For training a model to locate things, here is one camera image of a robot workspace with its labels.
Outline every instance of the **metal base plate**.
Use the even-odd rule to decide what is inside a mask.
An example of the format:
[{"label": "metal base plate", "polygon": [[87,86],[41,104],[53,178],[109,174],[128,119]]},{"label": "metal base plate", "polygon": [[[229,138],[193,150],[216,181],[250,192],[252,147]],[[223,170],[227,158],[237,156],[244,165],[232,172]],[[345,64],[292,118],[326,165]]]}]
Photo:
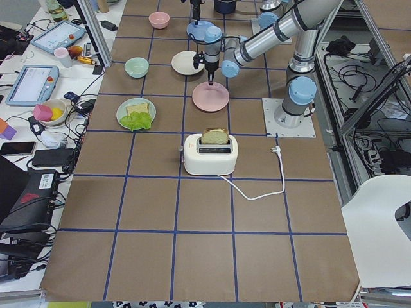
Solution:
[{"label": "metal base plate", "polygon": [[[259,26],[258,23],[258,18],[251,18],[251,27],[252,27],[252,34],[256,35],[258,32],[260,32],[262,29]],[[290,45],[292,44],[292,38],[290,37],[288,40],[280,43],[280,45]]]},{"label": "metal base plate", "polygon": [[296,128],[285,128],[274,119],[274,111],[283,103],[281,98],[263,98],[265,130],[268,137],[295,137],[295,138],[315,138],[315,130],[311,117],[305,117],[302,123]]}]

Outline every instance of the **white toaster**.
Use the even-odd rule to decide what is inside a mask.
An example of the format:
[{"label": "white toaster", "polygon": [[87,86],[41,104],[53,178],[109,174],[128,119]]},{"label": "white toaster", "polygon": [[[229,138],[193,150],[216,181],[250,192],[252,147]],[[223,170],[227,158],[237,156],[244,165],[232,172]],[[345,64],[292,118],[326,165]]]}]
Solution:
[{"label": "white toaster", "polygon": [[201,144],[200,133],[184,141],[184,167],[191,175],[228,175],[236,167],[237,156],[238,144],[232,135],[227,144]]}]

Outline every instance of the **plate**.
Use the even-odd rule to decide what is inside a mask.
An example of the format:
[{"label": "plate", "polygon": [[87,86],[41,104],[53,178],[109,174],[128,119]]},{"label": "plate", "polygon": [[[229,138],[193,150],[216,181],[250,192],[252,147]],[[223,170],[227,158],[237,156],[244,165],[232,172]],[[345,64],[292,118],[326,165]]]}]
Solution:
[{"label": "plate", "polygon": [[211,26],[214,26],[214,24],[209,21],[198,21],[198,25],[191,22],[187,26],[187,34],[188,36],[190,34],[194,35],[196,40],[204,40],[206,29]]},{"label": "plate", "polygon": [[193,67],[193,57],[195,56],[195,51],[182,51],[180,53],[177,53],[172,59],[171,59],[171,66],[174,68],[174,70],[181,75],[194,75],[196,73],[199,73],[202,71],[204,68],[204,64],[200,63],[198,65],[198,69],[195,69]]},{"label": "plate", "polygon": [[122,127],[126,128],[127,130],[130,130],[128,127],[126,127],[126,126],[124,126],[120,123],[120,119],[122,117],[127,116],[127,106],[140,105],[140,104],[143,104],[143,103],[148,103],[148,113],[152,117],[152,122],[153,122],[154,118],[155,118],[155,106],[154,106],[154,104],[151,101],[149,101],[148,99],[145,99],[145,98],[130,98],[130,99],[126,100],[124,103],[122,103],[117,108],[116,118],[117,118],[118,124],[120,124]]},{"label": "plate", "polygon": [[219,111],[229,103],[229,99],[229,91],[218,82],[213,85],[208,82],[200,83],[193,91],[194,105],[203,111]]}]

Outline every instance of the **blue joint cap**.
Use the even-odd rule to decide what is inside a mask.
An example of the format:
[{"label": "blue joint cap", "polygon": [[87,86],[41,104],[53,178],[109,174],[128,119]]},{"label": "blue joint cap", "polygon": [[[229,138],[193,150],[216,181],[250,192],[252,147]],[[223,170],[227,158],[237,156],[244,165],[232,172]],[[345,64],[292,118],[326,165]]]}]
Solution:
[{"label": "blue joint cap", "polygon": [[315,82],[304,76],[294,79],[288,89],[292,101],[300,106],[311,103],[316,93],[317,85]]},{"label": "blue joint cap", "polygon": [[258,17],[258,24],[262,28],[271,26],[278,20],[278,16],[271,12],[264,12]]},{"label": "blue joint cap", "polygon": [[240,67],[237,63],[230,60],[224,60],[221,63],[221,73],[227,78],[233,78],[240,72]]},{"label": "blue joint cap", "polygon": [[219,27],[216,27],[216,26],[208,27],[205,31],[204,42],[214,43],[218,41],[222,35],[223,33]]}]

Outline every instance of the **pink bowl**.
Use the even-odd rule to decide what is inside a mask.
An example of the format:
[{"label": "pink bowl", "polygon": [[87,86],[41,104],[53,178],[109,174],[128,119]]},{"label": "pink bowl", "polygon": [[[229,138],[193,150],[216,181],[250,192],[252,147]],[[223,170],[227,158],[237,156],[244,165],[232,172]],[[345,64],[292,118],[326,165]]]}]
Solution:
[{"label": "pink bowl", "polygon": [[154,12],[148,16],[148,20],[155,29],[164,29],[170,22],[170,16],[165,12]]}]

